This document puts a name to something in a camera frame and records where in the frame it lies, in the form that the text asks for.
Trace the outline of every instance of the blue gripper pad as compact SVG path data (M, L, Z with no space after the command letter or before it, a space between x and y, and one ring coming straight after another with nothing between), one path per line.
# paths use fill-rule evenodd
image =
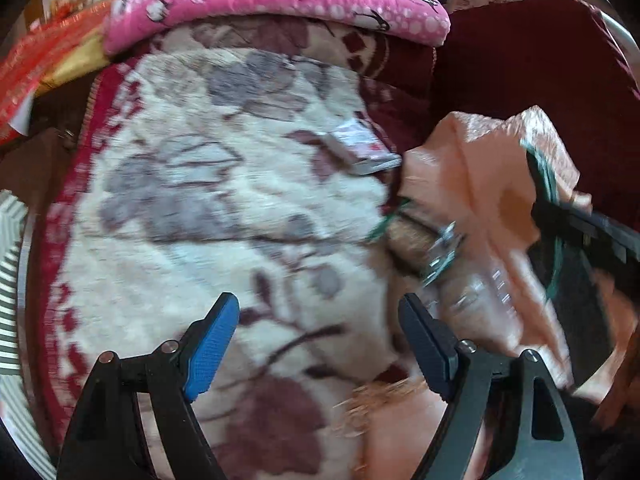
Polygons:
M192 345L187 342L185 348L191 355L185 362L188 371L182 390L189 402L196 400L199 394L206 392L211 386L231 336L236 330L239 316L238 298L226 292L218 298L207 317L197 322L197 328L200 330L196 330L196 334L193 335L196 338L196 346L190 349Z

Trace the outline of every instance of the striped fabric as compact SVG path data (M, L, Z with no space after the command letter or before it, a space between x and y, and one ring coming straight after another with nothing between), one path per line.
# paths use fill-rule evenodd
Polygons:
M0 375L19 375L18 335L15 325L15 282L19 242L0 262Z
M15 445L31 467L44 480L54 480L56 469L51 465L36 431L20 376L0 376L0 415Z
M45 480L54 480L42 440L24 394L15 319L18 257L27 208L9 191L0 191L0 416L31 466Z
M0 191L0 374L20 374L15 321L15 283L20 235L27 208L11 192Z

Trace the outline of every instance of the fabric pile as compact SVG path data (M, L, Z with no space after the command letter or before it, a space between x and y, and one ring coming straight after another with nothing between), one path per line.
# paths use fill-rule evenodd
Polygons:
M75 73L81 75L86 73L85 69L107 65L97 38L100 38L99 30L109 12L110 2L101 2L72 18L30 32L14 46L0 64L0 128L14 118L29 96L33 96L43 78L49 82L57 79L65 82ZM79 45L80 54L76 54ZM75 62L68 61L73 55L84 60L79 70ZM65 61L70 63L72 70L60 66Z
M94 83L42 247L40 373L59 441L101 352L145 354L179 338L226 291L239 327L193 409L230 480L350 479L363 460L369 480L408 477L444 406L423 385L365 436L332 428L354 388L415 373L396 319L406 292L458 336L513 355L535 348L559 387L579 383L602 400L636 314L597 277L610 356L577 381L530 260L540 231L527 150L546 160L563 202L633 226L638 88L580 2L456 0L450 10L437 0L114 1L104 46L128 59ZM591 51L567 61L574 36ZM603 81L619 96L606 109ZM402 168L358 176L335 147L354 124L361 143L374 139L367 153L402 156ZM606 153L594 157L596 146ZM424 288L428 230L452 222L462 256ZM140 405L156 472L171 478L148 397ZM416 410L420 434L403 441ZM473 470L486 459L482 431ZM402 467L385 458L395 449Z

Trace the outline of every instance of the red border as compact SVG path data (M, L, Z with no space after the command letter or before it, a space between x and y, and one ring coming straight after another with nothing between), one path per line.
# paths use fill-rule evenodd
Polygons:
M97 81L92 88L92 95L95 96L93 115L82 132L78 152L66 176L64 186L49 209L45 221L45 232L40 249L42 292L38 326L40 352L37 362L46 409L52 423L54 437L60 444L64 439L66 425L73 407L61 405L52 381L53 377L58 376L60 359L55 329L56 319L58 309L66 296L63 292L62 298L53 304L52 286L65 259L78 198L88 188L89 178L92 174L93 157L108 145L106 141L120 129L119 126L116 128L105 127L109 118L118 113L118 110L112 106L116 92L120 89L126 72L130 68L134 68L139 60L140 58L137 57L120 65L111 65L102 72L101 80Z

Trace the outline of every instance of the maroon fabric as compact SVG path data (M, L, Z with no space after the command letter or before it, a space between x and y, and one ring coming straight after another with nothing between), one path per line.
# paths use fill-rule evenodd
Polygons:
M594 208L640 230L640 94L599 13L577 0L459 10L437 50L433 117L551 118Z

